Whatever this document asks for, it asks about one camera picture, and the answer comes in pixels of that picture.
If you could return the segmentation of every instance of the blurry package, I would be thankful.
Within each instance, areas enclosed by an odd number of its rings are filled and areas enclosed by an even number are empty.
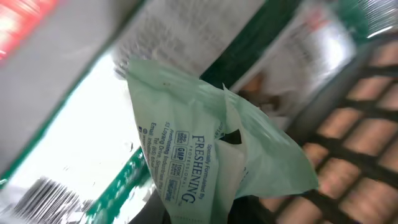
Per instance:
[[[225,85],[285,128],[355,53],[326,4],[299,2],[149,1],[127,25],[114,60],[122,75],[139,57]]]
[[[318,187],[299,146],[250,102],[156,61],[130,66],[142,148],[173,224],[226,223],[235,198]]]
[[[142,209],[153,184],[109,54],[46,123],[0,178],[0,223],[120,223]]]
[[[231,90],[286,128],[354,53],[353,41],[333,13],[324,4],[307,1]]]
[[[32,32],[57,0],[0,0],[0,60]]]
[[[371,37],[398,30],[396,0],[328,1],[340,21],[360,45]]]

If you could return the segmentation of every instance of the green and white package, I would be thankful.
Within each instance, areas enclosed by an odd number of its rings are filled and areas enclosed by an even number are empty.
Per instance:
[[[144,155],[173,224],[226,223],[235,198],[318,187],[299,146],[240,96],[151,60],[133,60],[127,81]]]

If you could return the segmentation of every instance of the red label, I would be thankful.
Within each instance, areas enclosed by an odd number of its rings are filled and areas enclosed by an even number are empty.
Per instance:
[[[0,0],[0,60],[19,45],[57,0]]]

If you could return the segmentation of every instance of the white label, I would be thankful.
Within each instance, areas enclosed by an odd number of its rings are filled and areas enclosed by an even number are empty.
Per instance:
[[[264,0],[151,0],[122,37],[128,55],[156,59],[200,76]]]
[[[305,2],[232,90],[270,117],[291,117],[353,55],[353,41],[327,7]]]

